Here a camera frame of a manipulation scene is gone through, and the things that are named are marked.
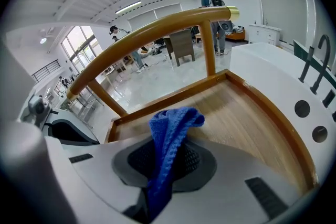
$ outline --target wooden frame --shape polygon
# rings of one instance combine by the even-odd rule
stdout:
[[[266,96],[264,96],[260,91],[251,86],[245,80],[227,69],[195,82],[189,86],[183,87],[168,95],[165,95],[164,97],[148,103],[143,108],[131,114],[127,114],[112,121],[111,129],[108,132],[106,142],[109,143],[118,140],[118,126],[162,110],[170,105],[176,104],[184,99],[198,94],[199,92],[205,91],[218,83],[223,82],[225,79],[229,80],[231,83],[242,89],[242,91],[244,91],[253,101],[255,101],[257,105],[259,105],[260,108],[272,119],[276,126],[281,130],[290,148],[293,150],[297,160],[299,161],[300,167],[306,179],[307,186],[309,188],[316,187],[318,185],[318,179],[313,160],[293,125]]]

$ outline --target ceiling light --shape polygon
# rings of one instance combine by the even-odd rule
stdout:
[[[129,6],[125,7],[125,8],[122,8],[122,9],[118,10],[118,11],[116,12],[116,14],[121,13],[121,12],[123,12],[124,10],[126,10],[126,9],[128,9],[128,8],[131,8],[131,7],[134,7],[135,5],[139,5],[139,4],[141,4],[141,1],[135,2],[135,3],[129,5]]]

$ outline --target tiled floor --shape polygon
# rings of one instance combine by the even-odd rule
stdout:
[[[246,42],[226,41],[226,55],[216,56],[216,72],[229,68],[232,46],[245,44]],[[194,45],[195,61],[191,56],[180,58],[180,66],[169,59],[166,49],[155,56],[148,56],[143,61],[149,66],[141,73],[136,73],[135,64],[128,70],[117,76],[114,87],[108,89],[108,93],[127,111],[133,112],[148,102],[160,98],[168,93],[176,91],[184,86],[206,77],[205,59],[202,44]],[[117,117],[109,107],[98,104],[89,124],[93,126],[93,133],[103,143],[106,137],[111,119]]]

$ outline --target blue cloth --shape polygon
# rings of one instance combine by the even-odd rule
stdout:
[[[171,199],[174,178],[172,167],[177,149],[189,127],[202,126],[203,123],[204,116],[189,107],[160,111],[149,121],[155,144],[155,170],[147,187],[150,221]]]

